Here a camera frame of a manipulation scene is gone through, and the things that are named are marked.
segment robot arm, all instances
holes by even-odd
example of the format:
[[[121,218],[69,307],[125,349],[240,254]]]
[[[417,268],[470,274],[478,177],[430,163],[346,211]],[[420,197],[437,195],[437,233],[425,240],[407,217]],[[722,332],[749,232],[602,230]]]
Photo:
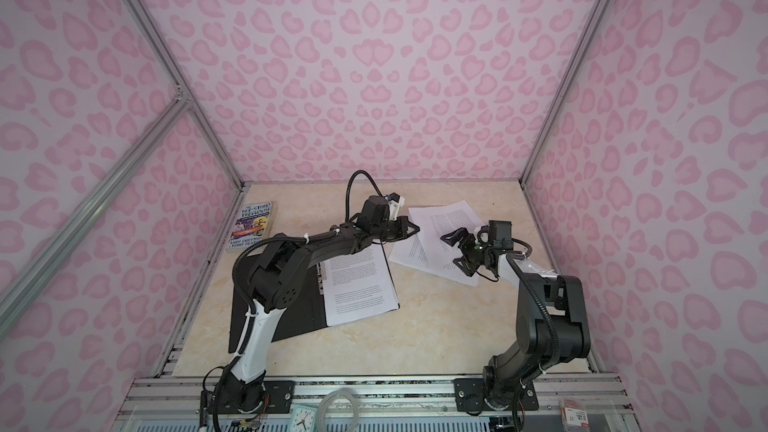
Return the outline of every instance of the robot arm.
[[[252,249],[240,255],[233,282],[249,309],[242,330],[235,331],[240,337],[235,356],[216,384],[214,416],[247,414],[266,406],[262,386],[266,352],[280,317],[298,298],[307,271],[338,255],[356,254],[375,239],[395,242],[416,234],[419,228],[407,216],[396,216],[403,205],[397,194],[370,196],[359,214],[332,226],[330,232],[303,238],[277,234],[261,243],[266,247],[256,260],[242,260]],[[214,424],[218,427],[216,417]]]
[[[483,400],[475,408],[466,407],[467,412],[515,411],[526,389],[533,387],[533,379],[546,369],[587,357],[590,337],[581,281],[568,275],[544,277],[523,272],[518,261],[528,258],[531,246],[512,237],[510,222],[490,221],[476,238],[466,228],[460,228],[441,239],[451,246],[458,245],[462,256],[454,263],[466,275],[478,273],[483,265],[498,280],[500,264],[505,261],[520,281],[517,341],[503,354],[493,356],[484,367]],[[524,251],[515,250],[515,245],[522,245]],[[564,314],[550,314],[547,306]],[[517,419],[514,413],[513,423]]]

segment marble table top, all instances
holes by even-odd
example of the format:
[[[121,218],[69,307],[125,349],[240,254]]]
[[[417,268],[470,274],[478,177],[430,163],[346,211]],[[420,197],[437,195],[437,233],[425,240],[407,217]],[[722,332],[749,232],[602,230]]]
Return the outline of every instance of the marble table top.
[[[531,259],[550,267],[517,182],[385,182],[379,187],[384,194],[404,196],[406,206],[466,200],[484,221],[512,221],[512,235],[533,246]],[[345,190],[346,184],[254,185],[244,203],[272,201],[270,235],[315,234],[343,220]],[[351,214],[373,193],[368,181],[359,177],[352,188]],[[392,244],[385,246],[386,254],[391,250]],[[230,274],[239,253],[222,252],[175,377],[201,377],[229,362]],[[471,287],[394,262],[389,267],[399,310],[277,341],[270,346],[267,374],[479,374],[491,356],[514,342],[516,287],[482,279]],[[588,372],[588,367],[586,360],[578,359],[550,371]]]

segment paper sheet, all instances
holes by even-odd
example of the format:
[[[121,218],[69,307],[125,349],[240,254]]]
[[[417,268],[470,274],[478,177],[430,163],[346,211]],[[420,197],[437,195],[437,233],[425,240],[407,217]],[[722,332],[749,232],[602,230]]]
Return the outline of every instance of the paper sheet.
[[[398,264],[408,265],[430,274],[449,278],[476,287],[478,276],[467,277],[453,264],[461,252],[440,240],[441,235],[466,227],[470,232],[485,225],[466,201],[450,206],[410,208],[408,214],[421,231],[415,238],[398,242],[389,258]]]
[[[381,245],[326,260],[321,271],[329,327],[400,307]]]
[[[389,260],[420,271],[432,273],[429,270],[429,262],[427,262],[427,254],[424,253],[424,247],[418,241],[418,235],[395,242],[395,245],[392,247],[392,253],[389,254]]]

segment metal bracket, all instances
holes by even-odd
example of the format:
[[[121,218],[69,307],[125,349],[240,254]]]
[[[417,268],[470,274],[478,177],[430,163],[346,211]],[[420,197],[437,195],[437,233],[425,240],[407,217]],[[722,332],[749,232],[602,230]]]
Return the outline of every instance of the metal bracket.
[[[477,414],[479,412],[499,412],[509,408],[493,409],[485,402],[481,378],[454,379],[453,394],[456,399],[456,410],[459,412]],[[525,410],[538,410],[538,399],[533,383],[526,388],[521,402]]]
[[[288,414],[293,403],[295,386],[296,382],[293,380],[264,380],[264,388],[270,395],[270,405],[266,408],[266,413]]]
[[[265,414],[288,414],[290,412],[290,405],[293,402],[293,389],[296,386],[296,382],[293,380],[264,380],[258,387],[261,387],[259,392],[255,387],[244,387],[240,390],[240,399],[244,397],[249,398],[243,400],[252,404],[260,403],[262,394],[269,395],[269,405],[266,407]],[[242,410],[236,410],[237,406],[233,406],[225,398],[225,395],[221,396],[221,402],[219,402],[219,414],[241,414]]]

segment clock face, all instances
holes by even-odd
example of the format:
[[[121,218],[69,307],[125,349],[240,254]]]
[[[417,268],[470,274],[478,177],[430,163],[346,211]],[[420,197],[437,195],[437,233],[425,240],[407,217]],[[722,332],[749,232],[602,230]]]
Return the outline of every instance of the clock face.
[[[315,427],[315,409],[294,405],[290,415],[289,432],[312,432]]]

